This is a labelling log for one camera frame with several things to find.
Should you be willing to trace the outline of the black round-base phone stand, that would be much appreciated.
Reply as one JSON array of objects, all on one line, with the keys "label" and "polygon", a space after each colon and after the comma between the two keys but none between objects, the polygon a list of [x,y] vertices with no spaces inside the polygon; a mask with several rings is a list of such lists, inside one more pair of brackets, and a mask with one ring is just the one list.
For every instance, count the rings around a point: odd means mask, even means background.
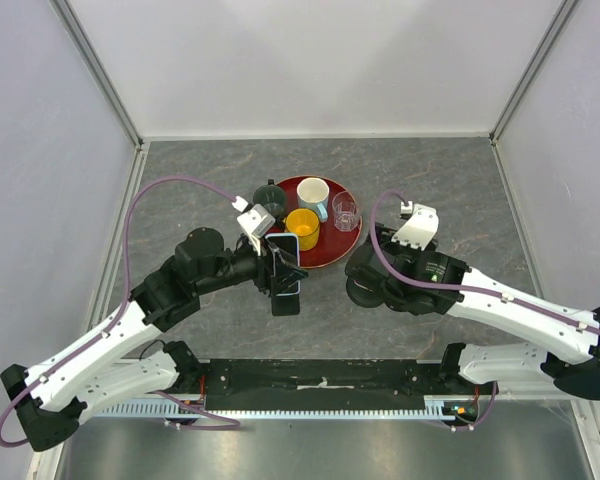
[{"label": "black round-base phone stand", "polygon": [[[380,288],[378,289],[378,291],[375,292],[366,291],[354,285],[353,280],[358,280],[368,285],[376,284]],[[380,280],[378,282],[367,282],[360,279],[348,277],[346,281],[346,293],[353,303],[363,308],[377,308],[386,302],[383,280]]]}]

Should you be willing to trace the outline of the blue case phone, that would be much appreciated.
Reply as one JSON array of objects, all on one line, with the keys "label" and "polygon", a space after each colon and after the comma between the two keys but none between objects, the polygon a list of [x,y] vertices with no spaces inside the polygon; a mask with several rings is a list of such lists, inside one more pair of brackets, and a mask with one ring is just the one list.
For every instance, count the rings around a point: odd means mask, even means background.
[{"label": "blue case phone", "polygon": [[302,269],[299,266],[298,237],[291,233],[271,233],[265,237],[272,257],[272,293],[283,297],[297,295]]}]

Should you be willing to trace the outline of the beige case phone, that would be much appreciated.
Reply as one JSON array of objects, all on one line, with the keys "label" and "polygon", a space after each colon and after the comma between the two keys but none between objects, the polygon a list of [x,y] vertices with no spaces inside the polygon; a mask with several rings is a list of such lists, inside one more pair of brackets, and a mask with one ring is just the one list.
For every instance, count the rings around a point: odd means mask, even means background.
[{"label": "beige case phone", "polygon": [[366,290],[366,291],[370,291],[370,292],[375,292],[375,291],[378,291],[378,289],[380,288],[380,287],[379,287],[378,285],[376,285],[376,284],[371,284],[371,285],[368,285],[368,284],[365,284],[365,283],[363,283],[363,282],[361,282],[361,281],[358,281],[358,280],[353,280],[353,283],[354,283],[354,285],[356,285],[358,288],[360,288],[360,289],[363,289],[363,290]]}]

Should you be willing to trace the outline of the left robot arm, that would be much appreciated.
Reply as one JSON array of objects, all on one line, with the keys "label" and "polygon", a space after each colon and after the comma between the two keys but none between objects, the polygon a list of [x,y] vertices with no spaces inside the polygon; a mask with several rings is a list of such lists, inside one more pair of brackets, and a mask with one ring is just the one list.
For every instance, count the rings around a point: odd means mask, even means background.
[{"label": "left robot arm", "polygon": [[184,342],[125,368],[113,365],[199,311],[203,295],[253,282],[269,296],[273,315],[298,314],[300,282],[307,276],[298,236],[270,233],[261,247],[255,251],[242,235],[230,250],[217,230],[197,228],[93,329],[36,365],[5,369],[0,378],[25,443],[43,452],[115,403],[155,390],[195,389],[204,369]]}]

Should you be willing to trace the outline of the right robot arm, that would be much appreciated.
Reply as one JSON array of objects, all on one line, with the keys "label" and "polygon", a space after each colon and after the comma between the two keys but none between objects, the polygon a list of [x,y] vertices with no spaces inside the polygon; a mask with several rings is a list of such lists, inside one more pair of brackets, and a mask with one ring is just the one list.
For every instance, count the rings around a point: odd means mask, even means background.
[{"label": "right robot arm", "polygon": [[471,384],[543,381],[585,400],[600,401],[600,306],[578,310],[516,290],[437,251],[371,233],[345,267],[349,298],[364,308],[385,305],[412,315],[473,320],[519,338],[519,343],[446,347],[438,381],[447,392]]}]

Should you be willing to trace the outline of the black folding phone stand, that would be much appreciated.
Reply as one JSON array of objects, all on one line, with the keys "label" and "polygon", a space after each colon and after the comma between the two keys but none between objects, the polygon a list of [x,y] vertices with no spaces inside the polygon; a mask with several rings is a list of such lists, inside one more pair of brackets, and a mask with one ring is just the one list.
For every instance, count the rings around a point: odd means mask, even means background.
[{"label": "black folding phone stand", "polygon": [[271,313],[278,317],[297,316],[300,313],[300,297],[298,295],[272,296]]}]

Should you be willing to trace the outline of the yellow mug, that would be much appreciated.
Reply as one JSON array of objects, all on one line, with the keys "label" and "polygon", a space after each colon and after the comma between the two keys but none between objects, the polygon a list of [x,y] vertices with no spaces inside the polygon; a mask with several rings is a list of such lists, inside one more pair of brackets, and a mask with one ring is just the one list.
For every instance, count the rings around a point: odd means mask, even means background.
[{"label": "yellow mug", "polygon": [[285,229],[298,237],[299,249],[309,251],[319,240],[320,221],[315,212],[306,208],[291,211],[285,219]]}]

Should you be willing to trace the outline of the red round tray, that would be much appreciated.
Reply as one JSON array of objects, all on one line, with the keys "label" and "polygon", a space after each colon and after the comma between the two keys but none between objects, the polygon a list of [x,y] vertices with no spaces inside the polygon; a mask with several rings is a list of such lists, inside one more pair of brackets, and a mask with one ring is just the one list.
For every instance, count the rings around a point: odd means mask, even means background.
[{"label": "red round tray", "polygon": [[340,192],[348,191],[350,194],[351,192],[341,184],[325,177],[307,175],[296,176],[281,180],[279,182],[275,181],[275,183],[286,193],[287,211],[283,219],[275,219],[275,224],[268,231],[267,235],[271,233],[288,233],[285,229],[285,219],[291,211],[299,209],[296,196],[296,187],[301,180],[308,177],[321,178],[326,181],[330,188],[328,200],[328,220],[326,223],[320,222],[320,235],[317,245],[309,251],[302,252],[299,249],[300,266],[305,269],[314,269],[330,265],[340,260],[355,246],[361,233],[361,217],[359,218],[358,226],[353,231],[341,232],[337,230],[333,222],[332,200],[334,199],[335,195]]}]

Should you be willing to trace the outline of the dark green mug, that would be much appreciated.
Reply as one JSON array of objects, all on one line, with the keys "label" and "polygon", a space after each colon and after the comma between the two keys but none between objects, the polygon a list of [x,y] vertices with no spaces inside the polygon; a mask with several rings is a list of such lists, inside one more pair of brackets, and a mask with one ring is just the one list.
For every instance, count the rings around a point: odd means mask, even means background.
[{"label": "dark green mug", "polygon": [[265,185],[255,190],[252,202],[263,206],[276,220],[281,220],[286,215],[286,193],[273,179],[268,179]]}]

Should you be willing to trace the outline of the light blue mug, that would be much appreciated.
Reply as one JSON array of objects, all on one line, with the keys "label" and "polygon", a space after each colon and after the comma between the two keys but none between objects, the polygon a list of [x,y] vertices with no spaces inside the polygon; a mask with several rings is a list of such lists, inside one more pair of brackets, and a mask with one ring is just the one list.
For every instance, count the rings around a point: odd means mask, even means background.
[{"label": "light blue mug", "polygon": [[298,207],[313,211],[321,223],[328,220],[329,195],[329,185],[317,177],[305,178],[296,187]]}]

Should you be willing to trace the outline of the clear glass cup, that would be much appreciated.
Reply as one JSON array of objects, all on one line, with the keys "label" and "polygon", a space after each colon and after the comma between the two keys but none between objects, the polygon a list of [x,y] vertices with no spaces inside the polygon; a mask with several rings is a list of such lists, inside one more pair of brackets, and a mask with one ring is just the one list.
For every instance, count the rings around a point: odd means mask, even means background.
[{"label": "clear glass cup", "polygon": [[356,201],[348,191],[335,195],[332,200],[333,222],[341,232],[353,231],[359,224],[359,210]]}]

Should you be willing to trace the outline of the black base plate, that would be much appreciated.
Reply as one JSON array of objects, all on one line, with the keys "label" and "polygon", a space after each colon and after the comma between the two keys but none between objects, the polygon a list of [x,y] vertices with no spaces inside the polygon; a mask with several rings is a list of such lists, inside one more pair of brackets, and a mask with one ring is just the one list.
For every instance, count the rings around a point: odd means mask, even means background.
[{"label": "black base plate", "polygon": [[438,363],[409,359],[212,359],[186,390],[213,411],[336,412],[422,410],[427,396],[488,396]]}]

